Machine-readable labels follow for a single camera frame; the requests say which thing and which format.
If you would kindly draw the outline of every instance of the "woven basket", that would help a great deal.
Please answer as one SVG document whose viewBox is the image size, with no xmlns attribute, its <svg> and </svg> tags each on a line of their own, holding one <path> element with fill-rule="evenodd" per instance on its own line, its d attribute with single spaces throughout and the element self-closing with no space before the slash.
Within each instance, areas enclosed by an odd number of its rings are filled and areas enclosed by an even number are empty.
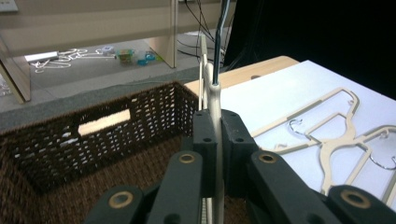
<svg viewBox="0 0 396 224">
<path fill-rule="evenodd" d="M 161 180 L 181 136 L 192 135 L 197 97 L 178 82 L 0 133 L 0 223 L 82 223 L 117 185 Z M 130 119 L 81 136 L 89 121 L 129 110 Z M 246 222 L 226 199 L 226 223 Z"/>
</svg>

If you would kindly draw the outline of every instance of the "wooden table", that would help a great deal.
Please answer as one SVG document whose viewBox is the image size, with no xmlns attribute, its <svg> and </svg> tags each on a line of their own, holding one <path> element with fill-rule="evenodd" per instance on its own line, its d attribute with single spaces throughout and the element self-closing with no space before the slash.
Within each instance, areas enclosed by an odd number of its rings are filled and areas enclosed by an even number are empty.
<svg viewBox="0 0 396 224">
<path fill-rule="evenodd" d="M 229 72 L 221 73 L 219 74 L 219 83 L 221 88 L 225 89 L 241 82 L 251 80 L 255 76 L 268 75 L 297 63 L 299 62 L 290 57 L 279 56 L 274 59 L 266 60 L 260 63 L 254 63 Z M 199 94 L 198 80 L 186 83 L 185 86 L 193 91 L 196 95 Z"/>
</svg>

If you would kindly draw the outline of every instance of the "white tabletop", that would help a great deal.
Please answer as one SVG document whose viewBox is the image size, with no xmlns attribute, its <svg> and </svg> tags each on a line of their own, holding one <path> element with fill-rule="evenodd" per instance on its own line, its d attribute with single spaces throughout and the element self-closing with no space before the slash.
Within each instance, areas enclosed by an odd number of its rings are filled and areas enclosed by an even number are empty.
<svg viewBox="0 0 396 224">
<path fill-rule="evenodd" d="M 352 119 L 356 137 L 382 125 L 396 125 L 394 100 L 309 61 L 224 89 L 221 92 L 221 108 L 239 114 L 247 129 L 253 132 L 338 88 L 353 91 L 360 100 Z M 350 100 L 350 95 L 342 91 L 296 117 L 303 121 L 292 128 L 295 132 L 303 133 L 334 112 L 345 114 L 351 107 Z M 337 138 L 345 130 L 345 119 L 338 116 L 313 132 L 313 135 L 318 139 Z M 273 149 L 277 144 L 292 146 L 307 141 L 304 136 L 294 133 L 288 122 L 255 140 L 265 149 Z M 396 133 L 389 133 L 387 138 L 373 139 L 367 144 L 373 148 L 373 156 L 382 165 L 396 165 L 391 160 L 391 157 L 396 156 Z M 324 176 L 318 159 L 319 151 L 319 146 L 313 146 L 283 155 L 305 183 L 317 191 L 320 191 Z M 330 163 L 334 184 L 344 184 L 363 152 L 360 147 L 345 147 L 332 154 Z M 352 185 L 381 198 L 393 174 L 394 171 L 385 170 L 368 160 Z M 391 207 L 396 210 L 396 202 Z"/>
</svg>

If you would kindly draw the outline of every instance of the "floor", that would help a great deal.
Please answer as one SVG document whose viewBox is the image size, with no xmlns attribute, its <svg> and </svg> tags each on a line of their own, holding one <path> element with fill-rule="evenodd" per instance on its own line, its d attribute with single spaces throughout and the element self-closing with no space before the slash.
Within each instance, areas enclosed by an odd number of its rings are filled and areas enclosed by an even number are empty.
<svg viewBox="0 0 396 224">
<path fill-rule="evenodd" d="M 227 44 L 226 39 L 231 29 L 223 29 L 222 46 Z M 32 105 L 54 101 L 60 98 L 76 95 L 78 93 L 101 90 L 110 86 L 122 85 L 136 80 L 143 80 L 150 77 L 171 74 L 184 69 L 198 66 L 198 60 L 194 56 L 200 54 L 197 46 L 198 32 L 180 34 L 177 37 L 177 68 L 171 68 L 161 60 L 151 61 L 147 65 L 138 65 L 136 57 L 133 57 L 132 64 L 121 64 L 120 60 L 114 58 L 76 59 L 70 62 L 70 67 L 47 68 L 41 73 L 31 65 L 31 101 L 19 104 L 15 96 L 8 94 L 0 96 L 0 116 L 1 113 Z M 213 41 L 206 39 L 208 48 L 208 58 L 213 59 Z M 134 40 L 115 44 L 109 44 L 114 49 L 134 49 L 134 51 L 150 50 L 148 40 Z M 84 48 L 87 53 L 95 53 L 103 46 L 93 46 Z"/>
</svg>

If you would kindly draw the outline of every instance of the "gray carpet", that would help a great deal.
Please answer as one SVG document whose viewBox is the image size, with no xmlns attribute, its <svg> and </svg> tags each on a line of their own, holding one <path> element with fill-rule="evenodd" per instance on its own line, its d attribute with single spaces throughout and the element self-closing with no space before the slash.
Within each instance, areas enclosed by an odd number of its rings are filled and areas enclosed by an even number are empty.
<svg viewBox="0 0 396 224">
<path fill-rule="evenodd" d="M 96 105 L 125 94 L 143 91 L 169 81 L 178 80 L 181 83 L 187 83 L 198 79 L 198 77 L 199 67 L 193 67 L 168 75 L 147 78 L 97 91 L 87 91 L 67 98 L 7 111 L 0 114 L 0 133 L 90 105 Z"/>
</svg>

